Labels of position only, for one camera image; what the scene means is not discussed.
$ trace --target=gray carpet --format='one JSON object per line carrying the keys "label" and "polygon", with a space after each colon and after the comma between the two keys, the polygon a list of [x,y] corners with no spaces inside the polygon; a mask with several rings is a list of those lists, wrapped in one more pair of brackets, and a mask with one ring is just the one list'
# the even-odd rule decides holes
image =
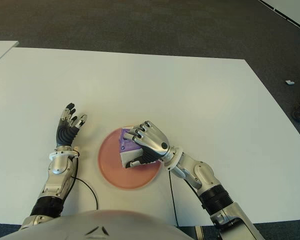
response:
{"label": "gray carpet", "polygon": [[[290,117],[300,101],[300,29],[258,0],[0,0],[0,40],[28,48],[245,59],[300,133]],[[300,239],[300,221],[260,227],[268,239]]]}
{"label": "gray carpet", "polygon": [[20,229],[20,225],[0,224],[0,238],[12,234]]}

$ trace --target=robotic hand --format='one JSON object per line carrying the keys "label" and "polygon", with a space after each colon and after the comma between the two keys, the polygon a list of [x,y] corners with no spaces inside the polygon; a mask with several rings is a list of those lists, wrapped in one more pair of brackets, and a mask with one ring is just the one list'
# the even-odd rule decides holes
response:
{"label": "robotic hand", "polygon": [[75,181],[71,177],[75,173],[75,178],[78,170],[79,153],[71,145],[87,120],[85,114],[79,120],[77,116],[72,118],[76,111],[74,107],[73,103],[68,104],[61,114],[56,131],[56,149],[49,155],[51,163],[48,167],[48,179],[30,216],[23,221],[21,230],[57,218],[63,210],[64,202]]}
{"label": "robotic hand", "polygon": [[135,126],[124,135],[124,138],[135,142],[143,149],[143,155],[128,162],[126,168],[163,159],[170,150],[166,135],[150,121]]}
{"label": "robotic hand", "polygon": [[171,146],[168,138],[153,123],[145,121],[135,126],[124,138],[132,140],[143,149],[143,156],[131,161],[128,167],[160,159],[169,171],[197,189],[202,207],[209,213],[215,227],[220,229],[221,239],[264,240],[214,176],[212,168],[202,161],[194,160],[182,148]]}

